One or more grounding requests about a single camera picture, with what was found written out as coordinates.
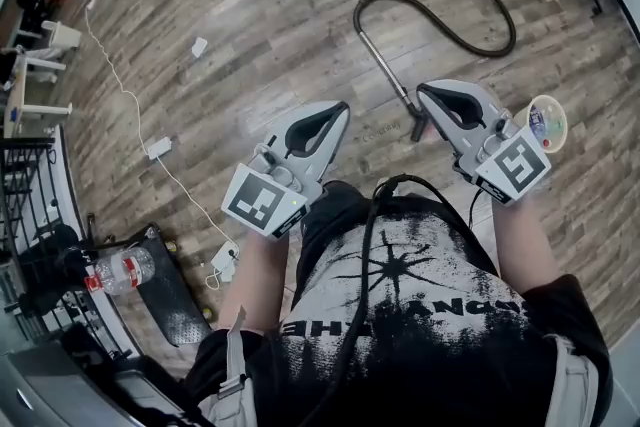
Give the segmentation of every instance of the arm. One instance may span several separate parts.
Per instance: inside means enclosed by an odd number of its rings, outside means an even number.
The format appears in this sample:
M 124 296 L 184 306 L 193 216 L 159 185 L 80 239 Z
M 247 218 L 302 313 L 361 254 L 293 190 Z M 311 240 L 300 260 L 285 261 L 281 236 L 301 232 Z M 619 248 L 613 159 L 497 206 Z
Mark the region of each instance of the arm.
M 289 235 L 272 242 L 250 230 L 222 301 L 218 327 L 230 329 L 240 306 L 247 312 L 243 329 L 263 334 L 280 320 Z
M 510 207 L 494 201 L 493 223 L 500 274 L 516 292 L 523 294 L 560 276 L 529 196 Z
M 575 276 L 565 274 L 522 295 L 548 332 L 571 340 L 577 353 L 587 356 L 598 369 L 598 400 L 591 425 L 600 425 L 611 403 L 613 371 L 607 344 Z

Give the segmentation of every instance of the paper scrap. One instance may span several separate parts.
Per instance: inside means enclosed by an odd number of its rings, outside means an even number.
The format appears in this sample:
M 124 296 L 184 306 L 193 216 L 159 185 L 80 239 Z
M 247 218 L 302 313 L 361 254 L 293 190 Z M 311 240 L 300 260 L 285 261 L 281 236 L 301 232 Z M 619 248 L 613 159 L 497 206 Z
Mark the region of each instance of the paper scrap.
M 202 55 L 202 52 L 204 52 L 204 49 L 207 48 L 208 44 L 209 42 L 206 39 L 197 38 L 196 42 L 191 47 L 191 53 L 196 57 L 200 57 Z

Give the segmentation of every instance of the black cable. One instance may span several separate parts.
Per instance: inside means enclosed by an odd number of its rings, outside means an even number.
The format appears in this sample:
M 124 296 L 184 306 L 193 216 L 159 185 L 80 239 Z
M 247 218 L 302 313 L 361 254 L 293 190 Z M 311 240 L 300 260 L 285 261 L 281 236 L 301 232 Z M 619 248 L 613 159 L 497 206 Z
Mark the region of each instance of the black cable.
M 309 425 L 312 425 L 313 422 L 317 421 L 317 416 L 333 399 L 334 395 L 347 376 L 347 372 L 349 371 L 349 364 L 351 363 L 351 355 L 353 354 L 353 350 L 358 340 L 358 333 L 360 333 L 362 326 L 367 319 L 367 310 L 369 306 L 369 253 L 371 251 L 373 225 L 375 223 L 380 207 L 393 196 L 393 192 L 401 182 L 416 182 L 423 187 L 426 187 L 427 189 L 429 189 L 429 191 L 435 194 L 442 205 L 453 216 L 455 223 L 458 225 L 457 228 L 460 235 L 476 250 L 479 249 L 481 252 L 484 252 L 484 248 L 482 247 L 476 236 L 473 234 L 471 229 L 464 223 L 464 220 L 462 219 L 458 211 L 453 207 L 453 205 L 451 205 L 451 203 L 449 203 L 447 198 L 445 198 L 440 193 L 440 191 L 438 191 L 438 189 L 436 189 L 425 179 L 420 178 L 419 176 L 402 174 L 389 178 L 386 182 L 378 185 L 373 191 L 373 195 L 371 197 L 371 206 L 369 208 L 369 214 L 367 217 L 367 222 L 365 224 L 364 236 L 362 237 L 362 266 L 360 270 L 360 297 L 358 299 L 358 307 L 356 309 L 355 315 L 353 316 L 353 320 L 351 321 L 351 325 L 347 330 L 347 334 L 344 337 L 344 341 L 340 346 L 340 351 L 337 355 L 336 366 L 333 370 L 333 379 L 329 384 L 324 396 L 320 399 L 318 404 L 316 404 L 316 407 L 313 408 L 311 413 L 309 413 L 307 417 L 302 421 L 300 427 L 308 427 Z
M 362 32 L 362 26 L 360 25 L 360 16 L 362 14 L 362 11 L 369 4 L 372 4 L 373 2 L 376 2 L 376 1 L 378 0 L 359 0 L 358 1 L 358 5 L 356 6 L 353 12 L 353 25 L 356 31 L 358 31 L 358 33 Z M 396 1 L 403 2 L 417 9 L 420 13 L 422 13 L 429 20 L 431 20 L 433 24 L 436 27 L 438 27 L 438 29 L 440 29 L 440 31 L 445 36 L 447 36 L 449 39 L 454 41 L 460 47 L 464 48 L 465 50 L 468 50 L 472 54 L 480 55 L 483 57 L 504 57 L 505 55 L 509 54 L 513 50 L 513 47 L 516 44 L 516 26 L 513 23 L 513 19 L 509 14 L 509 10 L 507 9 L 507 6 L 504 5 L 502 0 L 493 0 L 493 1 L 495 2 L 496 6 L 498 6 L 498 10 L 502 14 L 505 21 L 507 22 L 507 26 L 509 27 L 509 40 L 507 41 L 504 47 L 499 48 L 497 50 L 485 50 L 483 48 L 478 48 L 472 45 L 471 43 L 465 41 L 460 36 L 458 36 L 455 32 L 453 32 L 453 30 L 447 24 L 445 24 L 438 17 L 438 15 L 436 15 L 433 11 L 431 11 L 427 6 L 425 6 L 419 0 L 396 0 Z
M 478 190 L 476 191 L 476 195 L 473 197 L 473 199 L 471 200 L 471 206 L 469 207 L 469 229 L 473 229 L 473 207 L 476 204 L 477 199 L 480 197 L 480 194 L 482 194 L 484 191 L 483 189 L 478 188 Z

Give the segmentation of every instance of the floor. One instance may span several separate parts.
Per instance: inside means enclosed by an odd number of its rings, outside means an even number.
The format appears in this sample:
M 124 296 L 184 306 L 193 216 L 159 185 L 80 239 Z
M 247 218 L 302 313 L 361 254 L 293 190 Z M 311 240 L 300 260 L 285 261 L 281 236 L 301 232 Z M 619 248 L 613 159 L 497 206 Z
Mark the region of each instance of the floor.
M 62 20 L 84 30 L 85 1 L 67 1 Z M 505 41 L 506 27 L 489 0 L 421 1 L 473 44 L 497 48 Z M 165 164 L 238 241 L 243 228 L 219 209 L 236 164 L 248 160 L 274 118 L 314 100 L 345 100 L 352 113 L 326 178 L 370 194 L 381 177 L 412 172 L 466 216 L 474 189 L 451 171 L 450 147 L 433 130 L 419 144 L 409 140 L 411 120 L 354 32 L 356 2 L 97 0 L 89 17 L 124 84 L 140 98 L 145 143 L 172 139 Z M 640 317 L 633 250 L 640 243 L 640 50 L 612 0 L 604 0 L 605 13 L 597 18 L 590 0 L 504 2 L 518 43 L 496 60 L 457 48 L 397 4 L 372 6 L 363 25 L 410 90 L 422 81 L 456 78 L 492 89 L 512 112 L 541 93 L 564 105 L 571 129 L 537 192 L 539 208 L 557 258 L 582 282 L 613 344 Z M 200 58 L 190 52 L 196 37 L 209 42 Z M 141 151 L 135 105 L 119 93 L 96 44 L 85 37 L 67 60 L 53 101 L 74 105 L 66 132 L 81 212 L 95 212 L 99 231 L 118 237 L 157 222 L 176 237 L 199 305 L 215 310 L 224 287 L 211 291 L 204 279 L 224 240 Z M 476 230 L 491 250 L 489 204 L 486 198 L 479 203 Z M 183 375 L 196 347 L 168 345 L 137 295 L 118 301 L 143 349 Z

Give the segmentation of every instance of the small cup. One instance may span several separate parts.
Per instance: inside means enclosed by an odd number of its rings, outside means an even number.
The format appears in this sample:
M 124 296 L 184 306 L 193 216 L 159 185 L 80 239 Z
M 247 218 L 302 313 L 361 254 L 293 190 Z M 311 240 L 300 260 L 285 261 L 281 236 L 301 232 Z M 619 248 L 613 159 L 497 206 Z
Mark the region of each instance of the small cup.
M 514 116 L 521 127 L 528 126 L 545 153 L 556 153 L 567 140 L 567 115 L 558 100 L 549 95 L 536 96 Z

